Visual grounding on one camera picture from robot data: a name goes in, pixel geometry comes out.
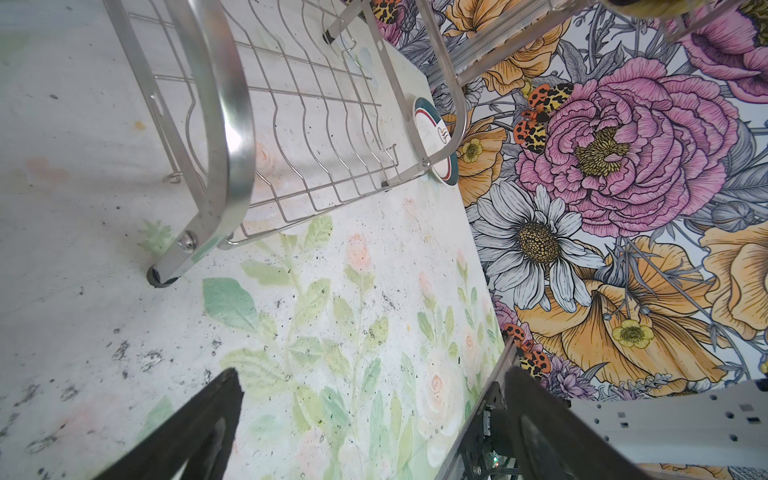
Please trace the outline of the white plate green red band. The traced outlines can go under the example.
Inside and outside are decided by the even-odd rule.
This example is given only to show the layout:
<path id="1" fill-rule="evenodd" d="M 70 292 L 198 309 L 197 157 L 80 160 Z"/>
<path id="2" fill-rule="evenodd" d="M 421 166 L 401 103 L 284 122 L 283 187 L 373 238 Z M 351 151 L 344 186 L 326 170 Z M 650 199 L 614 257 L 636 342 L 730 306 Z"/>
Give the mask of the white plate green red band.
<path id="1" fill-rule="evenodd" d="M 451 133 L 429 100 L 417 97 L 413 102 L 413 114 L 416 130 L 427 154 L 437 153 L 449 143 Z M 457 155 L 452 153 L 443 159 L 431 160 L 429 171 L 443 184 L 449 187 L 456 186 L 459 178 Z"/>

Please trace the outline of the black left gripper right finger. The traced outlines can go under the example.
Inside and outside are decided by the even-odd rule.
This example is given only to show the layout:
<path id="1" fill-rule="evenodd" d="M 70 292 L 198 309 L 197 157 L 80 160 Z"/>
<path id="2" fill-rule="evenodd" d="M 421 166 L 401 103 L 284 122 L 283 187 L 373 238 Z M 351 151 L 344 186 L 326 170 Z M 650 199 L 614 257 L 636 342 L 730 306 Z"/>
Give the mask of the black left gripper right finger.
<path id="1" fill-rule="evenodd" d="M 519 367 L 505 374 L 506 430 L 524 479 L 646 479 Z"/>

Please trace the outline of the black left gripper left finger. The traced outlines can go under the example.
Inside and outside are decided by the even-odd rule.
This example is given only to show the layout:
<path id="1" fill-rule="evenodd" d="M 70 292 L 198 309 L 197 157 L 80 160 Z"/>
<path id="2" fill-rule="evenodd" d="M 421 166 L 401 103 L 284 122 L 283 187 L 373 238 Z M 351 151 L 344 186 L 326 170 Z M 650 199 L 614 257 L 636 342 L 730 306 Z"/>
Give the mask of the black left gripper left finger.
<path id="1" fill-rule="evenodd" d="M 233 449 L 244 392 L 233 368 L 109 466 L 99 479 L 221 479 Z"/>

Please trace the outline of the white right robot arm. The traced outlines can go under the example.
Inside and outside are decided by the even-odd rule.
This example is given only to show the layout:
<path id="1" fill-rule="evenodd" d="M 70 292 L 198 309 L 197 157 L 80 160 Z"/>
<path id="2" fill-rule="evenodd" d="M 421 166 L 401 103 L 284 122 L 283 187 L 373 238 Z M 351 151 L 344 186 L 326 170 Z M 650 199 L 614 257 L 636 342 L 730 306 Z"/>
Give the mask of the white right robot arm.
<path id="1" fill-rule="evenodd" d="M 646 400 L 573 400 L 571 412 L 634 463 L 767 468 L 767 380 Z"/>

